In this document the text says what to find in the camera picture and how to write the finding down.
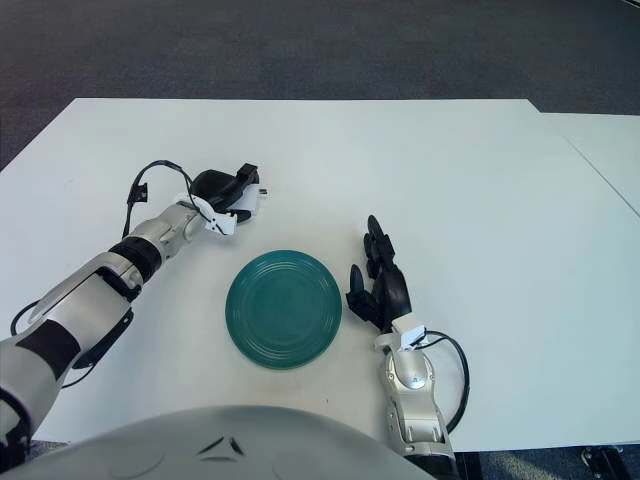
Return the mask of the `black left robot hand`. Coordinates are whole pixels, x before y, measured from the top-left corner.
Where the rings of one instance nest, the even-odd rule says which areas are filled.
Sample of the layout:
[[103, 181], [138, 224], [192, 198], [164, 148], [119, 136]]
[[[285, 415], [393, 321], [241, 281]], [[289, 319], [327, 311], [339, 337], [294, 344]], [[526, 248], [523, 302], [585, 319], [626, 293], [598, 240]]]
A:
[[189, 192], [206, 201], [216, 214], [231, 214], [244, 223], [254, 215], [257, 200], [249, 200], [249, 194], [259, 192], [259, 182], [258, 167], [245, 163], [235, 175], [218, 170], [201, 172]]

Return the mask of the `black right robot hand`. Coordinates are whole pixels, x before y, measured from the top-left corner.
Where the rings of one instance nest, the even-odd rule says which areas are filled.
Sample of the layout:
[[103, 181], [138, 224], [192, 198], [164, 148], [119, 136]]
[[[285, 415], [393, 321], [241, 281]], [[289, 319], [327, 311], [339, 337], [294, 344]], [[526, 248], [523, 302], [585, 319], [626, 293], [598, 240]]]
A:
[[368, 217], [367, 228], [363, 246], [366, 273], [373, 284], [367, 290], [361, 269], [353, 264], [346, 301], [357, 317], [386, 334], [391, 332], [395, 319], [412, 312], [411, 300], [405, 277], [394, 261], [395, 250], [389, 235], [374, 215]]

